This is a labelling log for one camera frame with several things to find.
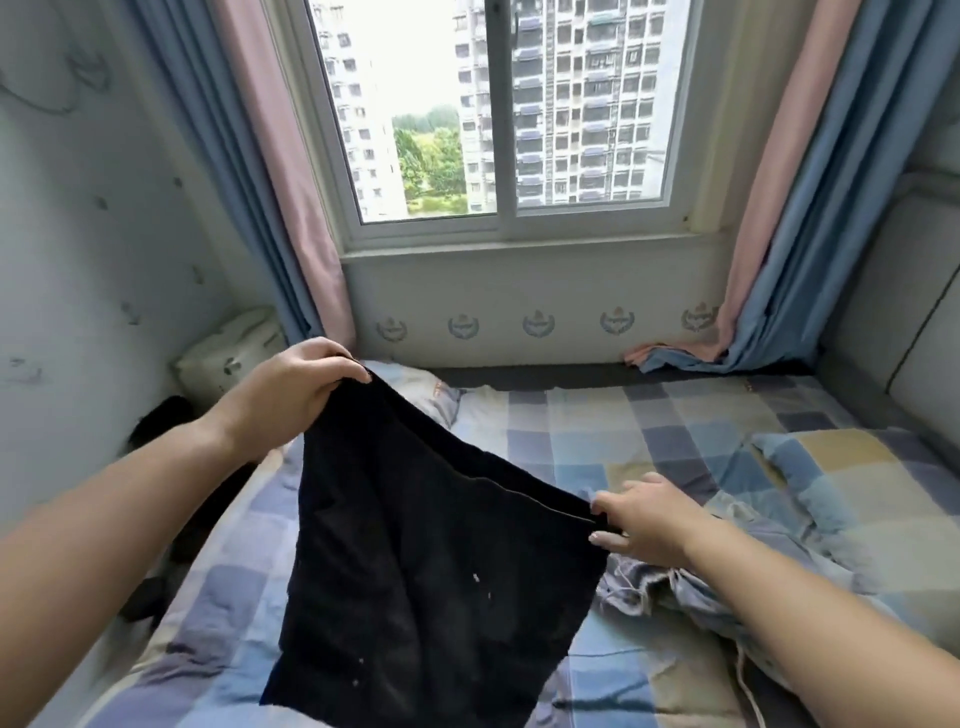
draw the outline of black pants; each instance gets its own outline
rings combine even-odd
[[[376,377],[345,381],[305,437],[261,703],[335,728],[523,726],[587,615],[602,523]]]

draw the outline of plaid bedsheet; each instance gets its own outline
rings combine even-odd
[[[403,393],[401,386],[397,389]],[[466,391],[451,431],[582,497],[650,470],[700,501],[718,488],[798,529],[805,516],[757,452],[757,432],[855,426],[812,377],[723,377],[548,392]],[[256,701],[277,657],[297,539],[301,444],[274,452],[218,523],[131,673],[81,725],[315,726]],[[749,669],[768,725],[812,720]],[[686,617],[595,605],[544,686],[531,726],[755,725],[731,651]]]

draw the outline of glass pane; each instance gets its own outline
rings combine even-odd
[[[496,212],[482,0],[307,4],[361,222]],[[540,25],[517,39],[542,44]],[[518,58],[516,72],[537,78],[539,64]],[[519,127],[542,125],[543,92],[525,87]]]
[[[690,0],[512,6],[517,206],[662,198]]]

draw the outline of apartment building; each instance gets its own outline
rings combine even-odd
[[[517,205],[656,200],[689,0],[514,0]],[[483,0],[455,0],[472,212],[495,211]]]
[[[370,19],[363,0],[311,0],[314,28],[336,107],[340,137],[360,219],[365,223],[408,217],[394,126],[380,103]]]

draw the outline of white wall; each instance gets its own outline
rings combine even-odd
[[[114,85],[66,118],[0,94],[0,531],[112,460],[172,392],[168,362],[234,311],[102,17],[61,4]],[[57,28],[45,2],[0,4],[6,83],[50,105],[69,93]],[[69,725],[131,636],[100,641],[36,725]]]

